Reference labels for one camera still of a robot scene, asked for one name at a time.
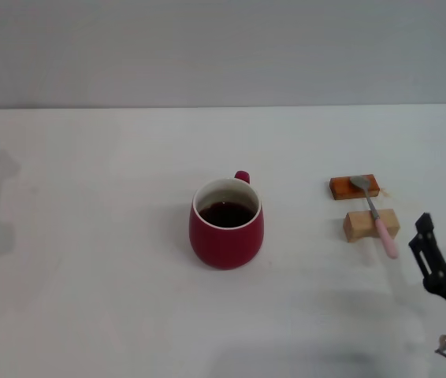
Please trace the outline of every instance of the coffee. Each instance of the coffee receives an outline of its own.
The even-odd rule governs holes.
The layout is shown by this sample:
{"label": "coffee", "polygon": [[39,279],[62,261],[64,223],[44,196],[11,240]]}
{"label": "coffee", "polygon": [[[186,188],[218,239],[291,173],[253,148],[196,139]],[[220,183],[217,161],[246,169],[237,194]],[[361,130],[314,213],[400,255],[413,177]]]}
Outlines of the coffee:
{"label": "coffee", "polygon": [[255,216],[255,212],[238,203],[216,202],[202,210],[200,216],[214,226],[232,228],[249,222]]}

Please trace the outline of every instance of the mug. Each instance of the mug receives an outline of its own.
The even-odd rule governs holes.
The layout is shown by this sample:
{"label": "mug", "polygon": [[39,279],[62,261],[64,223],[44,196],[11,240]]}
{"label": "mug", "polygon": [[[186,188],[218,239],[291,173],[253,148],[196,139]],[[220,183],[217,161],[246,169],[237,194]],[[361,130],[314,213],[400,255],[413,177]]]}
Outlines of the mug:
{"label": "mug", "polygon": [[[214,204],[234,202],[254,213],[246,224],[223,228],[209,223],[200,212]],[[190,212],[190,243],[200,260],[218,269],[234,269],[249,262],[263,241],[263,208],[250,185],[249,174],[239,171],[235,178],[214,180],[193,196]]]}

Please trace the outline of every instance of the brown wooden block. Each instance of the brown wooden block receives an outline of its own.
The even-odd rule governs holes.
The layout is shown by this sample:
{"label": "brown wooden block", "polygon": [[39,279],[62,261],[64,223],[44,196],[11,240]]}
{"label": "brown wooden block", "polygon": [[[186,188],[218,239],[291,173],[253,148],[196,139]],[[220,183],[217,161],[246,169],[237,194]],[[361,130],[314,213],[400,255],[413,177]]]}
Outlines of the brown wooden block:
{"label": "brown wooden block", "polygon": [[[400,229],[400,223],[393,209],[378,210],[379,216],[386,225],[389,235],[394,239]],[[372,213],[367,211],[351,211],[344,219],[344,232],[349,243],[361,238],[378,238]]]}
{"label": "brown wooden block", "polygon": [[[374,175],[364,175],[370,180],[370,188],[368,194],[370,197],[377,197],[379,195],[379,185],[375,180]],[[353,199],[365,198],[365,192],[355,187],[349,180],[351,177],[334,177],[330,180],[330,190],[332,191],[333,199]]]}

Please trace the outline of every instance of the pink spoon handle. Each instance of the pink spoon handle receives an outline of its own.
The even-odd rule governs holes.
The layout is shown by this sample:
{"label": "pink spoon handle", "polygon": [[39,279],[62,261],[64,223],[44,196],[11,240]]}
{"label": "pink spoon handle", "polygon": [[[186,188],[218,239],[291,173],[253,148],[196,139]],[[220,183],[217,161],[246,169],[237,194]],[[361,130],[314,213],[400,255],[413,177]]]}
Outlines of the pink spoon handle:
{"label": "pink spoon handle", "polygon": [[389,258],[398,258],[398,250],[396,249],[395,242],[389,236],[388,229],[386,228],[384,222],[381,218],[375,220],[375,226],[377,227],[377,232],[382,240],[382,245],[386,251]]}

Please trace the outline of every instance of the white table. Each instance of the white table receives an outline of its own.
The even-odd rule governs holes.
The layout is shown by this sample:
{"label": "white table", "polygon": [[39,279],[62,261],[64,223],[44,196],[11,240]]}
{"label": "white table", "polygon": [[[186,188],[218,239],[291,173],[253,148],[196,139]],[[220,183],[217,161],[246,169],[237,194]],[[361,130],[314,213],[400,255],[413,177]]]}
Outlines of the white table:
{"label": "white table", "polygon": [[[188,242],[194,191],[251,174],[266,237],[221,272]],[[344,241],[332,176],[374,173],[400,259]],[[446,377],[446,106],[0,111],[0,378]]]}

